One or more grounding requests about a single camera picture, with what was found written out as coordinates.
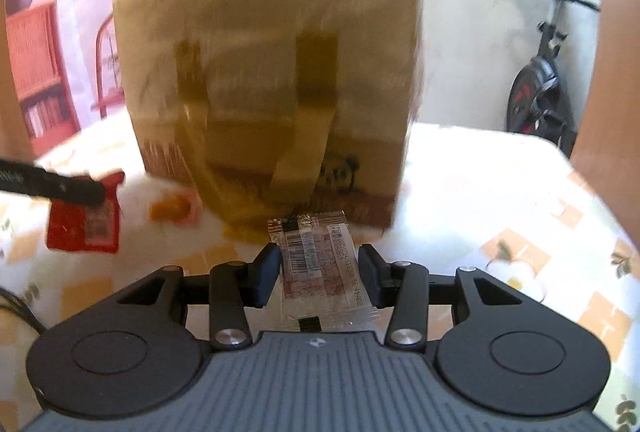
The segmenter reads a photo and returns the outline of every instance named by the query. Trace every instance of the ribbed surface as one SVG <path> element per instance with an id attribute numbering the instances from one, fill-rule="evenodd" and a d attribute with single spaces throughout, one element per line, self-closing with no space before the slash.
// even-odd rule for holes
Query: ribbed surface
<path id="1" fill-rule="evenodd" d="M 319 345 L 313 338 L 322 338 Z M 496 418 L 442 388 L 418 354 L 381 347 L 372 333 L 265 333 L 219 354 L 181 398 L 113 422 L 46 412 L 28 432 L 416 431 L 603 432 L 583 412 L 558 420 Z"/>

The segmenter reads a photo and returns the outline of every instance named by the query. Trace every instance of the barcode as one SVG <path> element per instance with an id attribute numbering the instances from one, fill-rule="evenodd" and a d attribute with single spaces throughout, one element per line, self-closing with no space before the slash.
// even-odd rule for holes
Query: barcode
<path id="1" fill-rule="evenodd" d="M 101 206 L 84 208 L 84 242 L 111 244 L 113 241 L 113 202 L 105 200 Z"/>
<path id="2" fill-rule="evenodd" d="M 305 278 L 321 278 L 320 263 L 314 244 L 311 229 L 298 232 L 287 232 L 287 251 L 291 273 L 296 280 Z"/>

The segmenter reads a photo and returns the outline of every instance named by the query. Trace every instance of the exercise bike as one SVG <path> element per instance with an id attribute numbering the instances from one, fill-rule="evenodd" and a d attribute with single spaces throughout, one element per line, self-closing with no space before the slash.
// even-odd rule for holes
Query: exercise bike
<path id="1" fill-rule="evenodd" d="M 506 129 L 547 139 L 569 157 L 577 129 L 556 63 L 560 47 L 567 38 L 567 33 L 557 26 L 565 1 L 600 11 L 586 0 L 554 0 L 550 19 L 538 24 L 538 31 L 542 33 L 538 54 L 520 70 L 511 86 Z"/>

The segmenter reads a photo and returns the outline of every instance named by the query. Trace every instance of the floral tablecloth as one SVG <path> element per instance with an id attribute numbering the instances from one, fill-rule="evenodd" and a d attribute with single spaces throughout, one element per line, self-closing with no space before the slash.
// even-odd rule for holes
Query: floral tablecloth
<path id="1" fill-rule="evenodd" d="M 117 255 L 46 249 L 49 203 L 0 194 L 0 285 L 23 297 L 46 326 L 77 313 L 167 264 L 203 274 L 228 260 L 252 260 L 260 246 L 234 242 L 205 211 L 196 226 L 147 220 L 149 203 L 179 190 L 146 176 L 125 110 L 82 131 L 40 160 L 61 173 L 93 176 L 122 168 L 122 234 Z M 640 401 L 640 256 L 614 216 L 545 141 L 498 132 L 415 125 L 396 222 L 386 232 L 351 228 L 388 261 L 411 260 L 432 273 L 476 266 L 599 336 L 613 367 L 596 414 L 635 431 Z M 385 318 L 378 323 L 385 325 Z M 450 312 L 430 313 L 430 338 Z M 187 327 L 207 338 L 206 308 Z M 40 411 L 24 371 L 35 333 L 0 311 L 0 423 L 13 432 Z"/>

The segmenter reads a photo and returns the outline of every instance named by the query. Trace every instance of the red wrapper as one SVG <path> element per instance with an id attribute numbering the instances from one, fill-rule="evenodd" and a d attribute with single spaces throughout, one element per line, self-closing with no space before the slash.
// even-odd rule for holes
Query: red wrapper
<path id="1" fill-rule="evenodd" d="M 47 248 L 64 252 L 117 253 L 120 240 L 120 205 L 118 185 L 124 181 L 122 170 L 100 180 L 105 187 L 100 206 L 72 205 L 51 201 Z"/>

